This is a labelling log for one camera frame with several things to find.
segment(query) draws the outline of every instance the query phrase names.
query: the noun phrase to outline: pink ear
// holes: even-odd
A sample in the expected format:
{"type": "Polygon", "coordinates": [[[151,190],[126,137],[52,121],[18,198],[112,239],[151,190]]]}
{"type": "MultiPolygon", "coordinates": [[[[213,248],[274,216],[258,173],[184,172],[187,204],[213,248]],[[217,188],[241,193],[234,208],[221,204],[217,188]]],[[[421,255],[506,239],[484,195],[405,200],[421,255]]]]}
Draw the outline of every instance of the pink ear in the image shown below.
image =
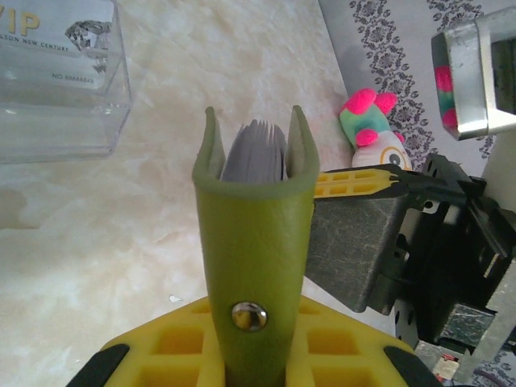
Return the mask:
{"type": "Polygon", "coordinates": [[[343,109],[348,109],[353,114],[364,114],[374,103],[377,92],[373,89],[360,89],[344,103],[343,109]]]}
{"type": "Polygon", "coordinates": [[[380,93],[377,95],[377,99],[374,102],[381,112],[387,115],[396,105],[397,97],[395,93],[380,93]]]}

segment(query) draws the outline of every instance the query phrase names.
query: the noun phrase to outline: pink and green plush toy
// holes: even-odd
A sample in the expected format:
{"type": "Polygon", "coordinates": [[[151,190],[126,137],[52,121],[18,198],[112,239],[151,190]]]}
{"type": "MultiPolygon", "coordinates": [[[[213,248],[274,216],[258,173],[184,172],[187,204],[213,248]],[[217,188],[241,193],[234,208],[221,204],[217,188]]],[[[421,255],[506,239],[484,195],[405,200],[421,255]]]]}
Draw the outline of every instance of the pink and green plush toy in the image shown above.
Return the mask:
{"type": "Polygon", "coordinates": [[[412,170],[403,136],[390,129],[386,115],[396,105],[396,94],[361,89],[344,104],[339,119],[355,149],[352,167],[395,164],[412,170]]]}

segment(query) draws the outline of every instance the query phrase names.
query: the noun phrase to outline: white marble countertop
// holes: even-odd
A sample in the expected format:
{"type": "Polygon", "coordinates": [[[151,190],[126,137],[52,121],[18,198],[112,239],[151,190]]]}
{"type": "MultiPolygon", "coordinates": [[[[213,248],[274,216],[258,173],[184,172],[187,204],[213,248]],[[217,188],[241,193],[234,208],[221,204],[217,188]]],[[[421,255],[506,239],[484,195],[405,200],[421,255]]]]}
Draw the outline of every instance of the white marble countertop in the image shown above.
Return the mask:
{"type": "Polygon", "coordinates": [[[0,166],[2,386],[66,385],[109,339],[206,295],[190,174],[207,106],[228,146],[298,104],[322,168],[350,164],[317,0],[122,0],[121,17],[135,107],[115,154],[0,166]]]}

